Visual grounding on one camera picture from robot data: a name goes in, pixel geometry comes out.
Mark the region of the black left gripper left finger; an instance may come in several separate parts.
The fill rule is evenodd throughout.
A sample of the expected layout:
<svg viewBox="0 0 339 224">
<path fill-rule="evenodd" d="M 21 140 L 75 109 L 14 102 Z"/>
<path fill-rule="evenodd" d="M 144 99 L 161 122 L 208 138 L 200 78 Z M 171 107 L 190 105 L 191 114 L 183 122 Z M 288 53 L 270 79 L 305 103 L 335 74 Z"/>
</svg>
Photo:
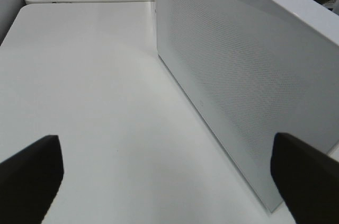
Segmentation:
<svg viewBox="0 0 339 224">
<path fill-rule="evenodd" d="M 57 135 L 47 135 L 1 162 L 1 223 L 42 223 L 64 177 Z"/>
</svg>

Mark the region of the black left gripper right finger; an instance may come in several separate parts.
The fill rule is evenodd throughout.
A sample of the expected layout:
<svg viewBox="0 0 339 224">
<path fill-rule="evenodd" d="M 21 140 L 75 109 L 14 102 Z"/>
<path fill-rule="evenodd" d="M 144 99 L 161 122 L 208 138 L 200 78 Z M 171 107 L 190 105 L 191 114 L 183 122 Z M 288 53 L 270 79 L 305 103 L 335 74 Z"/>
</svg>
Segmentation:
<svg viewBox="0 0 339 224">
<path fill-rule="evenodd" d="M 270 173 L 296 223 L 338 223 L 338 161 L 278 132 Z"/>
</svg>

